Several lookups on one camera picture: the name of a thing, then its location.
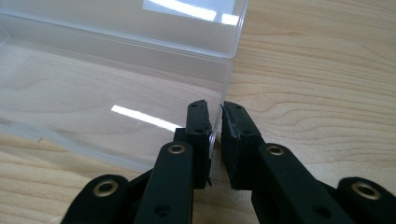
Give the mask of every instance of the wood grain surface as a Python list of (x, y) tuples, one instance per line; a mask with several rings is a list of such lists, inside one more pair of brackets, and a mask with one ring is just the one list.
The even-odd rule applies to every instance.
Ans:
[[(226, 99), (317, 179), (361, 176), (396, 194), (396, 2), (250, 0)], [(59, 223), (104, 174), (139, 175), (1, 134), (0, 223)], [(211, 175), (213, 188), (195, 191), (193, 223), (258, 223), (217, 149)]]

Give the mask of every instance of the transparent plastic box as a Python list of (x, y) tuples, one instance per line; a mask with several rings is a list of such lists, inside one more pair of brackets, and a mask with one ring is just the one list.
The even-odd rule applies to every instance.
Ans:
[(246, 6), (0, 0), (0, 133), (146, 171), (188, 104), (217, 131)]

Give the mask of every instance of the clear plastic container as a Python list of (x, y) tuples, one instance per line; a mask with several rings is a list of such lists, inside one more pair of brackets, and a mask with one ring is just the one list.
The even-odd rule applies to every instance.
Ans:
[(210, 20), (159, 3), (0, 0), (0, 133), (142, 172), (188, 104), (207, 100), (216, 133), (246, 1), (200, 2)]

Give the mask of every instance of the wooden table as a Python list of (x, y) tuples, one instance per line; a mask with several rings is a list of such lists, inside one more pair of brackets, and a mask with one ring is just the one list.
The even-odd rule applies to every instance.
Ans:
[[(227, 100), (267, 142), (290, 148), (336, 187), (361, 176), (396, 194), (396, 2), (250, 0)], [(231, 191), (213, 155), (213, 185), (196, 190), (194, 223), (258, 223), (247, 191)], [(59, 223), (103, 174), (139, 173), (51, 142), (0, 135), (0, 222)]]

